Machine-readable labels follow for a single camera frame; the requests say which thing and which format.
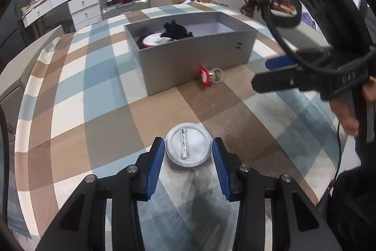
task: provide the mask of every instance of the white desk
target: white desk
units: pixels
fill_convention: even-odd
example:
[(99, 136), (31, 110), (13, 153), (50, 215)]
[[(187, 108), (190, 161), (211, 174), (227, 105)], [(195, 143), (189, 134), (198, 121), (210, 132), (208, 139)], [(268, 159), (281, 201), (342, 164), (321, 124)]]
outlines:
[(102, 20), (99, 0), (46, 0), (22, 17), (25, 28), (65, 2), (68, 2), (69, 11), (76, 30)]

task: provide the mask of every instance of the silver screw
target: silver screw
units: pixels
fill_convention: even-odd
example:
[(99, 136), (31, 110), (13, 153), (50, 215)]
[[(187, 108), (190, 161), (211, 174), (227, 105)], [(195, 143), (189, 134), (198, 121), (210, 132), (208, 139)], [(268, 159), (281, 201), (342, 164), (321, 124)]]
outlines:
[(240, 169), (240, 171), (243, 171), (243, 172), (249, 172), (249, 171), (251, 170), (251, 167), (249, 167), (249, 166), (246, 165), (246, 164), (241, 164), (241, 165), (239, 166), (239, 169)]
[(290, 175), (287, 174), (287, 173), (285, 173), (285, 174), (282, 175), (282, 180), (285, 181), (285, 182), (287, 182), (287, 183), (291, 182), (292, 179), (293, 179), (293, 177), (290, 176)]
[(92, 182), (94, 182), (94, 180), (95, 180), (95, 176), (94, 175), (87, 175), (85, 177), (85, 182), (86, 183), (92, 183)]
[(127, 167), (127, 172), (129, 173), (135, 173), (138, 170), (138, 167), (136, 165), (129, 165)]

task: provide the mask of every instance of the open storage box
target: open storage box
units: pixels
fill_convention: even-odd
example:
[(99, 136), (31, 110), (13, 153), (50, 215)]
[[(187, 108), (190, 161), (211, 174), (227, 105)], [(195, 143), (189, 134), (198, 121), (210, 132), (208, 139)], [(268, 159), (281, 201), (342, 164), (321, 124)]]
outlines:
[[(165, 32), (175, 20), (194, 37), (140, 49), (146, 32)], [(200, 77), (200, 67), (226, 69), (248, 62), (257, 30), (222, 12), (187, 13), (144, 20), (125, 26), (136, 68), (148, 95)]]

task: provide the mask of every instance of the black bag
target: black bag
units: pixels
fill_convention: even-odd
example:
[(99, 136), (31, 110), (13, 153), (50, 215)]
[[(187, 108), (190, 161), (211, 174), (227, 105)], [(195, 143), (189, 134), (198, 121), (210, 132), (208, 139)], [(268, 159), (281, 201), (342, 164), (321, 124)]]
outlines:
[(376, 250), (376, 170), (358, 167), (340, 174), (327, 217), (343, 251)]

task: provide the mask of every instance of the plaid bedspread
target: plaid bedspread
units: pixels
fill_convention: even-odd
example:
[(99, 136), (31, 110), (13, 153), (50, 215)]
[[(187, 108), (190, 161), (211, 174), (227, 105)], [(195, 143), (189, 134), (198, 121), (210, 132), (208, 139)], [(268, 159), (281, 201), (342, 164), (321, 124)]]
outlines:
[[(249, 63), (226, 70), (224, 82), (208, 88), (195, 80), (148, 97), (124, 25), (215, 10), (258, 30)], [(265, 70), (265, 58), (277, 54), (283, 51), (264, 26), (214, 4), (127, 13), (50, 43), (30, 76), (16, 129), (16, 190), (28, 249), (87, 174), (116, 174), (148, 151), (154, 137), (183, 122), (200, 123), (213, 138), (222, 137), (229, 151), (262, 174), (291, 174), (316, 204), (338, 160), (336, 119), (314, 92), (255, 93), (252, 77)], [(139, 207), (147, 250), (232, 248), (238, 203), (222, 195), (212, 157), (182, 169), (165, 156), (156, 193)], [(110, 248), (110, 201), (107, 212)], [(270, 249), (269, 210), (266, 215)]]

